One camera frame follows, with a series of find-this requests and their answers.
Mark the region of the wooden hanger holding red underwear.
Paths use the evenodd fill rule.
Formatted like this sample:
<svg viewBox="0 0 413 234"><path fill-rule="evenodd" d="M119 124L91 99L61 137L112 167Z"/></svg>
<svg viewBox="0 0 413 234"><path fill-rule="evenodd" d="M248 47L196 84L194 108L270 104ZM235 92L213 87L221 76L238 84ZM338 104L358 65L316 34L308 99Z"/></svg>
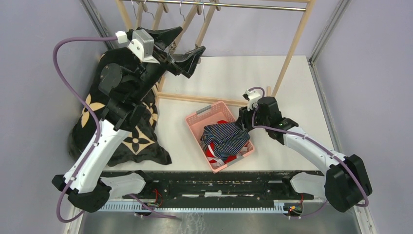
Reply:
<svg viewBox="0 0 413 234"><path fill-rule="evenodd" d="M179 34L179 36L174 40L174 42L172 43L172 46L169 48L169 52L170 53L174 53L184 35L184 33L186 32L186 30L189 28L195 14L200 15L202 13L202 9L199 5L192 5L190 11L188 12L188 14L186 16L184 16L184 21L183 21L183 25L182 25L182 32Z"/></svg>

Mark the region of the wooden hanger holding striped boxers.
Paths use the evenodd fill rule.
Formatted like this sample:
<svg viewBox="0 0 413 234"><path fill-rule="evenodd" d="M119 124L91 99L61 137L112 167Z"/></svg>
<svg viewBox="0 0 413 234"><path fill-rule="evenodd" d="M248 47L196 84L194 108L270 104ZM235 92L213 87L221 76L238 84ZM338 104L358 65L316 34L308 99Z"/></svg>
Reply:
<svg viewBox="0 0 413 234"><path fill-rule="evenodd" d="M209 9L207 11L207 14L205 16L205 19L204 19L204 23L203 23L203 25L201 27L201 30L199 32L199 35L196 39L195 48L199 48L202 45L202 42L203 42L203 40L206 36L207 30L209 28L209 25L211 23L211 20L212 20L212 17L214 15L215 11L220 11L220 10L221 10L220 6L211 6L211 7L209 7Z"/></svg>

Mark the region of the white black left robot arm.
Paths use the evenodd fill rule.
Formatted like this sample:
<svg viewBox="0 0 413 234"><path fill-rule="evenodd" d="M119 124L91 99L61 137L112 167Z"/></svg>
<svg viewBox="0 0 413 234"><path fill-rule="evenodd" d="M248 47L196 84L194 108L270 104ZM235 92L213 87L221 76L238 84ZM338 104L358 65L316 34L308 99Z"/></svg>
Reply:
<svg viewBox="0 0 413 234"><path fill-rule="evenodd" d="M84 104L94 120L95 132L73 167L63 175L55 175L52 180L73 206L94 213L116 197L138 194L141 198L148 198L152 195L153 185L142 173L103 177L102 172L115 150L132 134L142 118L145 110L143 99L161 76L165 72L187 78L194 74L206 49L204 46L180 55L168 52L182 30L181 27L164 30L138 28L118 31L113 37L104 38L104 41L126 44L139 63L135 70L116 63L103 69L98 88L109 101L100 117L89 104Z"/></svg>

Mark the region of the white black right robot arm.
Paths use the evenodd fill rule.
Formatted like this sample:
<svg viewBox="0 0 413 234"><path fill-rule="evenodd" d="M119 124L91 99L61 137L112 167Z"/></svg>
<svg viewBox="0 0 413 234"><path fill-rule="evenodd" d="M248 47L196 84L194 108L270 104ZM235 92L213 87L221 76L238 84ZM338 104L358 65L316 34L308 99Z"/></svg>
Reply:
<svg viewBox="0 0 413 234"><path fill-rule="evenodd" d="M264 129L281 145L299 153L321 172L295 172L282 184L282 194L295 198L300 193L323 199L339 212L354 206L367 207L373 189L361 157L347 156L313 139L297 122L282 116L274 97L246 91L247 106L239 109L237 124L246 131Z"/></svg>

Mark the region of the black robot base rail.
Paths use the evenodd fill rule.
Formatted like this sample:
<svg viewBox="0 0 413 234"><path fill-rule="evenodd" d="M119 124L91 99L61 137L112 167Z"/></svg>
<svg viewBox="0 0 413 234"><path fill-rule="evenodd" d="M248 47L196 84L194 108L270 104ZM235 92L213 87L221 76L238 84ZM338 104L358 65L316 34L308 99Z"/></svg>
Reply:
<svg viewBox="0 0 413 234"><path fill-rule="evenodd" d="M103 211L159 213L275 213L298 216L305 202L322 199L295 192L288 180L296 172L146 172L145 187L112 198Z"/></svg>

